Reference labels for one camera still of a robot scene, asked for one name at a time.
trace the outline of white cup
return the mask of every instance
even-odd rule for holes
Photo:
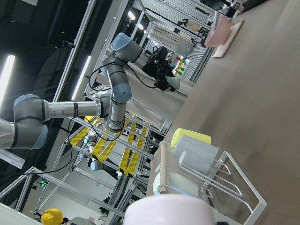
[[[175,145],[173,156],[179,159],[184,151],[187,154],[184,157],[183,164],[206,174],[216,158],[219,148],[183,135]]]

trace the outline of pink cup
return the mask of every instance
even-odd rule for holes
[[[211,209],[200,198],[153,195],[130,205],[123,225],[215,225]]]

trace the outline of fluorescent light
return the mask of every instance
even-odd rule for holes
[[[131,11],[128,12],[128,16],[131,20],[135,20],[135,15]]]
[[[81,84],[81,81],[83,81],[83,76],[84,76],[84,74],[85,74],[85,71],[86,71],[86,69],[87,69],[88,66],[89,66],[90,59],[91,59],[91,56],[88,56],[88,58],[86,59],[86,62],[85,62],[85,64],[84,64],[84,67],[83,67],[83,69],[82,69],[82,72],[81,72],[81,74],[80,74],[80,77],[79,77],[79,79],[78,79],[77,85],[76,85],[76,87],[75,87],[74,93],[73,93],[73,95],[72,95],[72,98],[71,98],[72,100],[74,100],[75,97],[76,97],[76,95],[77,95],[77,92],[78,92],[79,86],[80,86],[80,84]]]
[[[4,98],[6,87],[8,86],[9,76],[13,69],[14,61],[15,61],[14,55],[9,55],[7,57],[1,77],[0,77],[0,107],[1,107],[1,103]]]
[[[144,29],[143,25],[141,25],[140,23],[139,23],[139,25],[137,25],[137,27],[140,28],[141,30]]]

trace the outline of green light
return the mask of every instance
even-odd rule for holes
[[[41,187],[45,187],[48,184],[48,180],[46,180],[45,178],[42,179],[41,181]]]

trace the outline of table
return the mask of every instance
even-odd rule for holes
[[[230,152],[268,203],[258,225],[300,221],[299,10],[300,1],[269,0],[238,16],[244,24],[227,54],[208,61],[165,138],[186,128]],[[159,161],[160,150],[147,195]]]

